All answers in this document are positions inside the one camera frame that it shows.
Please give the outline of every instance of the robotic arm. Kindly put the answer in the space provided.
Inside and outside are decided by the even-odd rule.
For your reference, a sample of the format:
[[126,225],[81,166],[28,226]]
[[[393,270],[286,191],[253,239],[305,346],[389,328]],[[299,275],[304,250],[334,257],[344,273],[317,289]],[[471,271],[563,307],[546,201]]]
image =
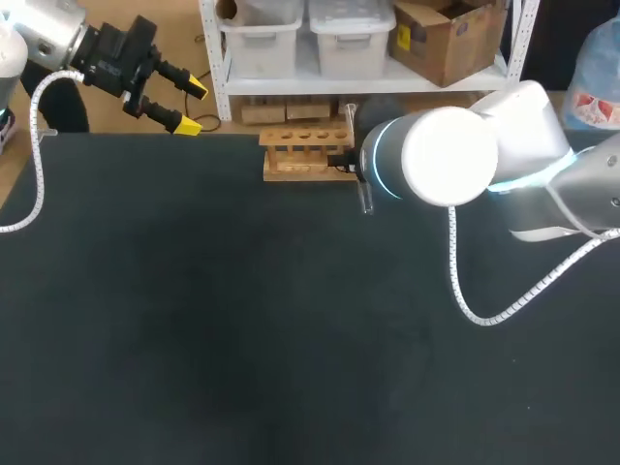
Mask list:
[[187,70],[163,60],[153,45],[157,26],[138,16],[127,32],[104,23],[86,23],[86,11],[75,0],[0,0],[0,110],[13,94],[30,59],[51,71],[72,67],[84,83],[124,99],[123,110],[143,114],[173,134],[195,136],[202,126],[176,110],[151,102],[144,86],[153,73],[177,89],[204,99],[206,88]]
[[[376,112],[361,107],[356,119]],[[600,237],[620,228],[620,135],[574,153],[533,81],[489,94],[469,109],[406,114],[362,132],[354,165],[374,192],[439,206],[486,192],[512,234],[530,242],[574,233]]]

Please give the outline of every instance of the cardboard box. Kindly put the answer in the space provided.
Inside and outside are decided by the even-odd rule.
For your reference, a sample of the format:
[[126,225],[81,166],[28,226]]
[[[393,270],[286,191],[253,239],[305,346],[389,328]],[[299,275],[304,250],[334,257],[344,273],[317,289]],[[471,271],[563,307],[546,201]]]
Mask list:
[[510,0],[399,0],[389,53],[446,87],[491,66]]

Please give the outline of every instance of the wooden block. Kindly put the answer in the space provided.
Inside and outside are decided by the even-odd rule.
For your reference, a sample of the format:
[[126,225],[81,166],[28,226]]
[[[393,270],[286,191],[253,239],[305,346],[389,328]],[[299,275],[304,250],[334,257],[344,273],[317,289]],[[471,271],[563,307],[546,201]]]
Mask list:
[[328,99],[301,100],[289,98],[287,101],[287,119],[330,118],[331,103]]
[[284,105],[246,105],[241,108],[243,124],[276,124],[286,121]]

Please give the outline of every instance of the floor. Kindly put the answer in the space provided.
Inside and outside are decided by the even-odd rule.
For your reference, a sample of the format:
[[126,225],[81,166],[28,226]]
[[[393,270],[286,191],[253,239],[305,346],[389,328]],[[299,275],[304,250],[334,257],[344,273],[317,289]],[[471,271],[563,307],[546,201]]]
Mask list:
[[[209,69],[204,43],[195,38],[202,33],[202,20],[198,0],[177,0],[176,2],[153,2],[151,0],[79,0],[87,8],[89,23],[99,27],[109,22],[120,29],[127,29],[137,15],[143,15],[158,24],[156,43],[165,58],[178,67],[191,70],[196,76]],[[205,80],[212,89],[210,79]],[[93,133],[161,133],[162,128],[146,117],[136,120],[123,113],[117,99],[99,89],[82,86],[80,92],[88,108],[88,117]],[[183,111],[183,94],[171,83],[155,76],[150,80],[146,95],[170,109]],[[411,109],[428,109],[445,105],[469,106],[476,99],[473,93],[417,94],[407,97]],[[16,177],[21,172],[29,154],[27,114],[29,99],[19,88],[12,101],[12,109],[22,129],[5,153],[0,157],[0,205],[11,191]],[[217,113],[213,95],[198,102],[190,98],[190,115]],[[220,132],[256,133],[258,129],[238,123],[222,125]]]

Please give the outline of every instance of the white robotic arm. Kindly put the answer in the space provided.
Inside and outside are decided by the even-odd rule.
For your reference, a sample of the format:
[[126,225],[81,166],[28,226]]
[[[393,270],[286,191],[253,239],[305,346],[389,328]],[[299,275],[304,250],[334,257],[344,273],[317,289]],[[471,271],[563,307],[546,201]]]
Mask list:
[[27,60],[26,42],[0,14],[0,116],[9,105]]
[[[620,237],[620,135],[574,153],[543,88],[521,82],[488,95],[469,109],[393,111],[368,131],[377,109],[357,110],[353,126],[363,140],[350,155],[362,201],[368,192],[416,196],[447,207],[449,275],[463,314],[479,326],[498,325],[525,307],[601,244]],[[474,313],[460,289],[455,207],[487,192],[513,235],[543,241],[585,233],[592,239],[509,308],[491,318]]]

